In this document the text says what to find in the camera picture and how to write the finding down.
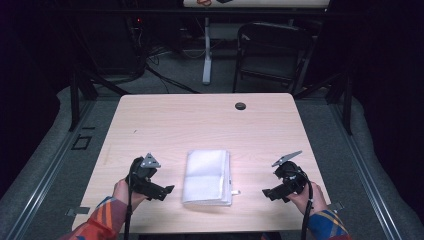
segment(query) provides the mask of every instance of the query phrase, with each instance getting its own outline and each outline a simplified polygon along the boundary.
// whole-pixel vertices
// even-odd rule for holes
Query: gray carpet
[[[163,54],[158,57],[158,65],[149,64],[164,76],[199,92],[228,93],[231,91],[234,73],[234,52],[217,49],[213,57],[212,83],[209,86],[201,83],[203,57],[189,58],[176,54]],[[136,94],[187,93],[169,84],[167,90],[163,83],[149,72],[137,81],[119,86]],[[70,126],[69,89],[59,94],[62,108],[54,126],[13,186],[1,199],[1,239],[7,238],[20,213],[25,209],[26,203],[31,200],[38,182],[48,171],[50,163],[58,157],[58,149],[63,145],[65,151],[59,155],[64,160],[58,169],[58,174],[55,175],[47,194],[42,196],[41,204],[35,209],[37,211],[34,211],[33,215],[28,215],[28,225],[23,226],[20,236],[22,239],[56,239],[71,230],[73,218],[65,216],[65,212],[69,208],[79,206],[119,100],[118,96],[108,89],[102,86],[97,86],[97,89],[100,93],[98,101],[82,100],[82,103],[86,104],[86,107],[82,104],[82,109],[87,112],[84,115],[86,118],[74,133],[67,132]],[[243,92],[281,91],[278,85],[260,84],[255,80],[241,82],[239,89]],[[330,197],[333,202],[341,201],[346,207],[340,212],[340,217],[347,229],[354,239],[386,239],[384,228],[359,178],[354,164],[355,156],[346,141],[344,130],[338,124],[337,114],[334,114],[337,112],[334,110],[337,110],[337,106],[327,105],[320,92],[310,99],[299,100],[296,103]],[[400,236],[403,239],[422,238],[424,234],[422,224],[415,213],[399,198],[396,189],[375,158],[362,108],[356,101],[353,104],[352,130],[352,139],[374,176],[375,184],[387,203],[387,209],[399,229]],[[91,137],[86,150],[72,150],[72,143],[78,136]],[[281,236],[285,240],[299,239],[300,231],[281,232]]]

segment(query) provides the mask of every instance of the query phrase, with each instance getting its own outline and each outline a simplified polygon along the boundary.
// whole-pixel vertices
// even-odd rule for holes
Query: cord
[[[133,161],[130,167],[130,171],[128,173],[128,205],[127,205],[127,213],[125,215],[125,232],[124,232],[124,240],[129,239],[130,234],[130,224],[131,224],[131,215],[132,215],[132,171],[134,168],[134,165],[137,163],[137,159]]]
[[[184,90],[186,90],[188,92],[191,92],[191,93],[200,93],[198,91],[195,91],[195,90],[187,87],[184,84],[181,84],[181,83],[179,83],[177,81],[174,81],[172,79],[169,79],[167,77],[164,77],[164,76],[160,75],[158,72],[156,72],[155,70],[153,70],[147,63],[146,63],[146,70],[149,71],[149,72],[151,72],[151,73],[153,73],[153,75],[155,75],[156,77],[158,77],[160,80],[165,81],[165,82],[167,82],[169,84],[172,84],[172,85],[174,85],[176,87],[179,87],[179,88],[184,89]]]
[[[306,240],[306,232],[307,232],[307,229],[308,229],[309,214],[311,213],[312,203],[314,201],[314,199],[313,199],[314,191],[312,190],[312,184],[311,184],[311,181],[309,180],[308,176],[305,173],[302,174],[300,172],[290,171],[290,170],[287,170],[286,172],[295,173],[295,174],[298,174],[298,175],[304,177],[306,179],[306,182],[307,182],[308,187],[309,187],[309,193],[308,193],[309,199],[308,199],[308,203],[306,204],[305,214],[303,215],[302,235],[301,235],[301,239]]]
[[[224,42],[224,40],[219,40],[217,43],[215,43],[213,46],[211,46],[211,49],[214,49],[216,46],[218,46],[222,42]],[[197,55],[197,56],[191,56],[190,54],[187,54],[187,52],[190,52],[190,51],[202,51],[202,53]],[[196,59],[196,58],[203,56],[206,53],[206,50],[202,50],[202,49],[199,49],[199,50],[191,49],[191,50],[189,50],[189,49],[186,49],[186,50],[183,50],[182,52],[184,53],[184,56],[191,58],[191,59]]]

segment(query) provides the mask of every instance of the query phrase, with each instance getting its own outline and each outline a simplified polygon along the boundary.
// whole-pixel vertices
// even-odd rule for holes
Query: table top
[[[209,7],[272,7],[272,8],[327,8],[330,0],[232,0],[220,3],[212,0]],[[204,7],[197,0],[184,0],[184,7]]]
[[[246,109],[237,110],[242,102]],[[233,196],[230,207],[184,206],[182,190],[187,153],[195,149],[230,152]],[[282,182],[271,165],[292,159],[321,185],[318,169],[296,105],[289,94],[126,95],[121,98],[99,154],[81,207],[91,214],[132,161],[151,153],[162,165],[152,177],[160,186],[175,185],[165,200],[145,201],[131,219],[133,233],[250,232],[301,229],[303,215],[292,203],[270,201],[262,189]],[[73,228],[89,215],[77,215]]]

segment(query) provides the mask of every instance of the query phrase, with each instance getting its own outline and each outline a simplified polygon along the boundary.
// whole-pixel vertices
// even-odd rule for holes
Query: white towel
[[[230,154],[226,150],[188,153],[183,203],[231,205]]]

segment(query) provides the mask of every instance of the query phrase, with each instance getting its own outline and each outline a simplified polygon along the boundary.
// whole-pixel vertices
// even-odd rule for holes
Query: patterned sleeve
[[[343,222],[331,210],[317,212],[309,218],[308,228],[316,240],[351,239]]]
[[[105,198],[86,223],[60,239],[117,239],[125,222],[127,204],[114,197]]]

